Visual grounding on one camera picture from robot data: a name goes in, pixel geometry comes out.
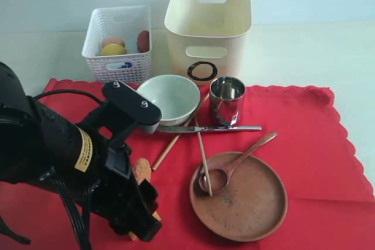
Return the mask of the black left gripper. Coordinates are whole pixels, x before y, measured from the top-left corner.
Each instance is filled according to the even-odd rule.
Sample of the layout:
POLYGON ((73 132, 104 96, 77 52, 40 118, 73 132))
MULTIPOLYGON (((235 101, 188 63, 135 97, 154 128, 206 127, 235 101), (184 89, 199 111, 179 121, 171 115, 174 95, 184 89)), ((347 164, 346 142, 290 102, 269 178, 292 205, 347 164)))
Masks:
POLYGON ((90 216, 95 214, 106 219, 116 234, 133 232, 141 241, 150 242, 162 227, 157 221, 157 197, 157 190, 147 179, 137 184, 127 146, 101 150, 80 145, 74 160, 74 201, 82 207, 85 232, 90 231, 90 216), (152 215, 146 214, 146 207, 152 215), (145 218, 152 219, 153 224, 143 227, 145 218))

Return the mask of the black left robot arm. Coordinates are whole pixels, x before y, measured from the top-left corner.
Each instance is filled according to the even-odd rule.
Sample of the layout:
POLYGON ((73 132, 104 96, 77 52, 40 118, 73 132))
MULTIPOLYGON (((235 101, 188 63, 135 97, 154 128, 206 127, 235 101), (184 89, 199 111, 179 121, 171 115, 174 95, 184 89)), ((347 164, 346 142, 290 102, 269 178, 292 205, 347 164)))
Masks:
POLYGON ((104 101, 74 124, 25 94, 16 74, 1 65, 1 181, 57 193, 81 249, 90 249, 90 215, 105 218, 119 235, 149 242, 162 224, 156 189, 137 183, 131 148, 137 128, 156 131, 160 109, 130 86, 107 83, 104 101))

